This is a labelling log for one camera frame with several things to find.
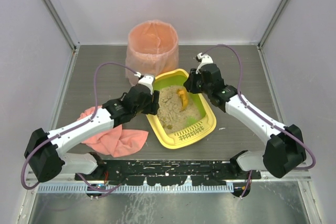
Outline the bin with pink bag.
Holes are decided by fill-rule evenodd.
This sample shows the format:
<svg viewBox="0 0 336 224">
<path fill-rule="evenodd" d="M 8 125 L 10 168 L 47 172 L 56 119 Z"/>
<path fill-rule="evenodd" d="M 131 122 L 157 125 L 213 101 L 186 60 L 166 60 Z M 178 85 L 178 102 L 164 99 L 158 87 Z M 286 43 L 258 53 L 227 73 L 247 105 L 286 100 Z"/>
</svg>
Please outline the bin with pink bag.
<svg viewBox="0 0 336 224">
<path fill-rule="evenodd" d="M 171 24 L 161 20 L 140 23 L 129 32 L 125 65 L 155 77 L 175 70 L 179 67 L 178 43 Z"/>
</svg>

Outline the orange litter scoop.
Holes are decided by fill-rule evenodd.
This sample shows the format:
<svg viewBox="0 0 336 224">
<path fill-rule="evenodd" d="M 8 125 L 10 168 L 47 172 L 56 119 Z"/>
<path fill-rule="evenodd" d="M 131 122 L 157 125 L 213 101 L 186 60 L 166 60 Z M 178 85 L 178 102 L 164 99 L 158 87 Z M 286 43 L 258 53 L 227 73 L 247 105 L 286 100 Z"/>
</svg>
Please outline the orange litter scoop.
<svg viewBox="0 0 336 224">
<path fill-rule="evenodd" d="M 177 89 L 176 94 L 180 98 L 182 104 L 180 111 L 184 111 L 188 106 L 188 92 L 185 88 L 179 88 Z"/>
</svg>

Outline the yellow green litter box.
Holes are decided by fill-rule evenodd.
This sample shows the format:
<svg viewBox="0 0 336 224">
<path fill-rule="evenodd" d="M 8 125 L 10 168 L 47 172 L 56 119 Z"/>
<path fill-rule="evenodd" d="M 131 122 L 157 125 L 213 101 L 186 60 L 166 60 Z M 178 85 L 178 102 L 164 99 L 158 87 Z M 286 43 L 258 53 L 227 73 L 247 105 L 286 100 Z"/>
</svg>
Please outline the yellow green litter box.
<svg viewBox="0 0 336 224">
<path fill-rule="evenodd" d="M 183 86 L 188 73 L 183 69 L 176 69 L 157 76 L 154 88 L 160 90 L 169 86 Z M 202 118 L 196 123 L 172 134 L 166 134 L 157 115 L 148 115 L 148 121 L 158 138 L 159 142 L 166 148 L 177 149 L 194 144 L 208 136 L 216 126 L 216 117 L 201 94 L 190 94 L 197 108 L 202 114 Z"/>
</svg>

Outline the beige cat litter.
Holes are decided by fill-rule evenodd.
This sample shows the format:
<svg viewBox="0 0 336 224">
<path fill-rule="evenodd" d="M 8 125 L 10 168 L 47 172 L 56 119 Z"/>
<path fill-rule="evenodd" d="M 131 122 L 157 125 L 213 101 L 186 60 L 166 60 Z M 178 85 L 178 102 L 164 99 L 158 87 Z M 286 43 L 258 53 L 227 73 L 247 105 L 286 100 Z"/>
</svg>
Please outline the beige cat litter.
<svg viewBox="0 0 336 224">
<path fill-rule="evenodd" d="M 183 86 L 169 86 L 160 90 L 159 110 L 157 117 L 166 134 L 172 134 L 196 123 L 202 118 L 192 97 L 188 94 L 188 106 L 180 111 L 182 104 L 177 89 Z"/>
</svg>

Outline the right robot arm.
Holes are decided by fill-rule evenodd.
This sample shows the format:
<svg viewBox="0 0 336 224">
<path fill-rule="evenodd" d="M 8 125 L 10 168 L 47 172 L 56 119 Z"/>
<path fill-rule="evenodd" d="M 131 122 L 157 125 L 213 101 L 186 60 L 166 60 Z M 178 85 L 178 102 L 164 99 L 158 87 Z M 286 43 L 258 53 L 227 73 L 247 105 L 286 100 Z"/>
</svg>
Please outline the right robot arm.
<svg viewBox="0 0 336 224">
<path fill-rule="evenodd" d="M 207 95 L 211 104 L 235 117 L 264 143 L 262 151 L 243 150 L 229 161 L 233 173 L 266 170 L 284 177 L 307 159 L 301 129 L 286 126 L 249 103 L 233 86 L 227 85 L 214 63 L 192 68 L 183 86 L 189 93 Z"/>
</svg>

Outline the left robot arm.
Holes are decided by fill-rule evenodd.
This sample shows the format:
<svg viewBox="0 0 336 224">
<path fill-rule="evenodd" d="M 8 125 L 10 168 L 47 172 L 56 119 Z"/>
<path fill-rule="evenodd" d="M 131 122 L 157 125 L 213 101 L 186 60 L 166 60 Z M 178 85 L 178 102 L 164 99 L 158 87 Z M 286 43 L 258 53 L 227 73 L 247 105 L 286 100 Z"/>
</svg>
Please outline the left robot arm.
<svg viewBox="0 0 336 224">
<path fill-rule="evenodd" d="M 90 137 L 130 122 L 139 113 L 156 115 L 159 95 L 158 90 L 137 84 L 122 97 L 94 108 L 83 119 L 49 132 L 42 128 L 34 130 L 24 152 L 24 166 L 32 169 L 39 183 L 62 173 L 91 174 L 98 167 L 93 155 L 78 154 L 67 161 L 67 152 Z"/>
</svg>

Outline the pink cloth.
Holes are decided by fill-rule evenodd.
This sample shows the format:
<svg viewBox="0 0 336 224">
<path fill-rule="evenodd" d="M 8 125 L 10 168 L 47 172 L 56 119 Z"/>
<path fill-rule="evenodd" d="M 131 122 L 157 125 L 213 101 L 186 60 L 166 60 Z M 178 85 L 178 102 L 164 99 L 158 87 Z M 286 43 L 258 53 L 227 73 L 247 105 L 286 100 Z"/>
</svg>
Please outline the pink cloth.
<svg viewBox="0 0 336 224">
<path fill-rule="evenodd" d="M 146 143 L 148 134 L 148 131 L 126 130 L 119 125 L 88 138 L 82 144 L 99 154 L 110 155 L 114 158 L 124 157 L 140 151 Z"/>
</svg>

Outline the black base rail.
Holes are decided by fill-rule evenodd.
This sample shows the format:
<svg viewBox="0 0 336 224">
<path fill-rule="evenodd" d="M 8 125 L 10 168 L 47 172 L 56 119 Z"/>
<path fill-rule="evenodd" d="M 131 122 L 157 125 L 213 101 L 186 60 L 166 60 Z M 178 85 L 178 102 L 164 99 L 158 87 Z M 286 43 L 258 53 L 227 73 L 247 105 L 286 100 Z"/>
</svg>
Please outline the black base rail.
<svg viewBox="0 0 336 224">
<path fill-rule="evenodd" d="M 103 160 L 87 181 L 104 180 L 109 185 L 182 185 L 187 178 L 192 186 L 226 185 L 228 180 L 246 180 L 248 172 L 234 173 L 225 161 Z"/>
</svg>

